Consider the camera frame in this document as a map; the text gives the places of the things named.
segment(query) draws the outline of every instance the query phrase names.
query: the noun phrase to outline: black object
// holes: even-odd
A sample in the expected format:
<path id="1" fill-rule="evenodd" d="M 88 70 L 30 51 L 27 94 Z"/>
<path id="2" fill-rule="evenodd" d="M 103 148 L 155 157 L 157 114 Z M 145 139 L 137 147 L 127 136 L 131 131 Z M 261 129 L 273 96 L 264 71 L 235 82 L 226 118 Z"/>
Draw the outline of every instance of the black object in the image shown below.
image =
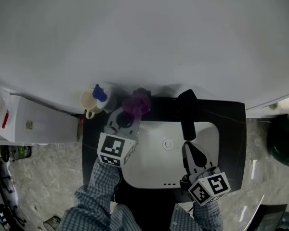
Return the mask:
<path id="1" fill-rule="evenodd" d="M 10 180 L 11 178 L 10 178 L 10 176 L 2 177 L 2 175 L 1 175 L 1 167 L 0 167 L 0 183 L 1 183 L 2 188 L 6 188 L 7 189 L 7 187 L 6 187 L 5 183 L 4 183 L 5 179 L 9 179 Z M 2 200 L 3 200 L 4 204 L 0 205 L 1 206 L 0 208 L 4 207 L 4 209 L 0 209 L 0 211 L 4 210 L 4 212 L 3 212 L 3 217 L 0 216 L 0 218 L 3 221 L 3 225 L 6 225 L 6 223 L 8 223 L 11 226 L 11 228 L 12 228 L 11 230 L 12 231 L 23 231 L 23 229 L 21 229 L 16 224 L 15 220 L 17 220 L 18 223 L 21 226 L 25 226 L 26 220 L 25 219 L 21 219 L 18 216 L 18 214 L 17 214 L 17 206 L 14 205 L 13 207 L 11 207 L 11 205 L 10 205 L 11 202 L 9 200 L 8 201 L 6 200 L 6 198 L 5 198 L 4 194 L 3 194 L 2 188 L 0 187 L 0 195 L 2 197 Z"/>
<path id="2" fill-rule="evenodd" d="M 287 205 L 260 205 L 247 231 L 275 231 Z"/>
<path id="3" fill-rule="evenodd" d="M 151 110 L 142 116 L 143 121 L 171 121 L 180 122 L 175 107 L 176 98 L 152 97 Z M 83 182 L 90 181 L 94 162 L 97 158 L 97 146 L 101 132 L 107 124 L 110 114 L 101 112 L 94 119 L 85 119 L 82 139 L 82 169 Z M 245 155 L 246 155 L 246 116 L 243 103 L 198 100 L 199 122 L 211 122 L 219 131 L 219 161 L 218 166 L 225 172 L 229 181 L 230 192 L 237 191 L 242 186 Z M 160 189 L 141 189 L 142 194 Z M 177 189 L 166 190 L 173 194 L 177 203 L 190 202 L 188 195 L 182 195 L 180 186 Z"/>
<path id="4" fill-rule="evenodd" d="M 116 122 L 121 128 L 129 128 L 133 125 L 134 119 L 130 114 L 123 111 L 117 116 Z"/>
<path id="5" fill-rule="evenodd" d="M 169 231 L 176 202 L 167 190 L 143 192 L 141 189 L 131 187 L 122 179 L 115 191 L 114 199 L 116 203 L 124 204 L 129 208 L 141 230 L 152 230 L 152 223 L 154 223 L 153 230 Z M 152 207 L 156 203 L 160 208 Z"/>
<path id="6" fill-rule="evenodd" d="M 7 224 L 10 225 L 11 227 L 11 231 L 23 231 L 22 228 L 20 228 L 16 221 L 18 221 L 18 223 L 21 226 L 25 226 L 26 220 L 25 219 L 21 219 L 18 217 L 17 215 L 17 206 L 13 206 L 13 208 L 10 206 L 10 201 L 8 201 L 7 205 L 1 204 L 0 205 L 0 213 L 3 214 L 3 216 L 0 215 L 0 219 L 2 221 L 2 226 L 5 226 Z"/>
<path id="7" fill-rule="evenodd" d="M 53 216 L 52 218 L 48 219 L 47 221 L 43 222 L 44 227 L 48 231 L 55 231 L 59 226 L 61 219 L 59 217 Z"/>
<path id="8" fill-rule="evenodd" d="M 1 145 L 0 146 L 0 154 L 2 160 L 7 163 L 10 159 L 10 150 L 8 145 Z"/>
<path id="9" fill-rule="evenodd" d="M 270 124 L 267 136 L 267 148 L 280 163 L 289 166 L 289 119 L 288 115 L 279 115 Z"/>
<path id="10" fill-rule="evenodd" d="M 188 175 L 184 175 L 182 177 L 182 180 L 180 180 L 181 194 L 182 195 L 186 194 L 186 192 L 188 192 L 188 189 L 190 189 L 191 186 L 192 186 L 192 184 L 188 178 Z"/>
<path id="11" fill-rule="evenodd" d="M 182 148 L 182 153 L 186 154 L 186 151 L 184 150 L 185 145 L 187 145 L 190 149 L 190 152 L 193 157 L 193 161 L 196 164 L 197 167 L 204 167 L 207 165 L 207 157 L 197 149 L 191 142 L 187 141 L 184 143 Z"/>
<path id="12" fill-rule="evenodd" d="M 194 122 L 197 122 L 198 102 L 194 92 L 189 89 L 179 95 L 176 107 L 182 126 L 183 138 L 192 141 L 196 138 Z"/>

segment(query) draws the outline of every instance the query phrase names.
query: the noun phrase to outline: mug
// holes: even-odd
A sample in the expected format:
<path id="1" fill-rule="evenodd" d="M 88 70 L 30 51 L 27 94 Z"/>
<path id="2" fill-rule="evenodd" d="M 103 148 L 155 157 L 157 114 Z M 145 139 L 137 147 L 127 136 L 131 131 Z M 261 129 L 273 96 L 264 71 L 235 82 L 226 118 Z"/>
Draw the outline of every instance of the mug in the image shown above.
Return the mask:
<path id="1" fill-rule="evenodd" d="M 93 88 L 88 89 L 80 96 L 80 105 L 85 109 L 87 119 L 92 119 L 95 114 L 102 112 L 97 107 L 97 99 L 93 98 Z"/>

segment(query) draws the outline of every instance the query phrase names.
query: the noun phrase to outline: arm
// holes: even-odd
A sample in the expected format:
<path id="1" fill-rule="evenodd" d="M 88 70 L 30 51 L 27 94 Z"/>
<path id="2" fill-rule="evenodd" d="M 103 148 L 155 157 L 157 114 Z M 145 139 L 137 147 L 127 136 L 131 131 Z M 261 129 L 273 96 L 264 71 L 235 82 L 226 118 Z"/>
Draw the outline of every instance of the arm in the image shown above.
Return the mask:
<path id="1" fill-rule="evenodd" d="M 58 230 L 110 230 L 110 200 L 119 181 L 119 169 L 97 158 L 89 184 L 76 191 L 78 204 L 65 212 Z"/>
<path id="2" fill-rule="evenodd" d="M 195 202 L 193 216 L 194 220 L 204 231 L 223 230 L 223 220 L 216 201 L 204 206 L 199 206 Z"/>

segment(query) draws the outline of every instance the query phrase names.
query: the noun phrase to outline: sink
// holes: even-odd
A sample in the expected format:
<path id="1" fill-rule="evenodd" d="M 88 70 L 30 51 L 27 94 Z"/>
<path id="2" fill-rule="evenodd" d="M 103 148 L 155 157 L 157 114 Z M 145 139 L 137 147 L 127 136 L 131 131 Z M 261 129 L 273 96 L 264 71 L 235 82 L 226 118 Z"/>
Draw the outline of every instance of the sink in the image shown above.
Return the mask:
<path id="1" fill-rule="evenodd" d="M 218 165 L 219 133 L 210 122 L 195 122 L 196 139 Z M 183 167 L 182 127 L 180 122 L 141 121 L 138 145 L 124 165 L 125 181 L 135 188 L 180 188 L 180 180 L 186 175 Z"/>

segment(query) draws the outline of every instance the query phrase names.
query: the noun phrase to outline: tiled floor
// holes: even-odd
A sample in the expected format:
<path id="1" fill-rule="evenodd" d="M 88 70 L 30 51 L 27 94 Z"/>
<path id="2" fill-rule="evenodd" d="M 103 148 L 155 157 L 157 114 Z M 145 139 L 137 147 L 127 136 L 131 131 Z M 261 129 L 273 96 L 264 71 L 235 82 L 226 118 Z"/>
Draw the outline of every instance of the tiled floor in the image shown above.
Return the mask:
<path id="1" fill-rule="evenodd" d="M 265 204 L 289 205 L 289 167 L 267 153 L 268 126 L 265 120 L 247 122 L 242 189 L 219 200 L 224 230 L 244 230 L 262 198 Z M 10 163 L 18 204 L 28 220 L 26 231 L 43 228 L 43 221 L 61 217 L 73 205 L 73 193 L 82 184 L 81 170 L 81 142 L 37 146 L 31 158 Z M 191 204 L 183 206 L 189 209 Z"/>

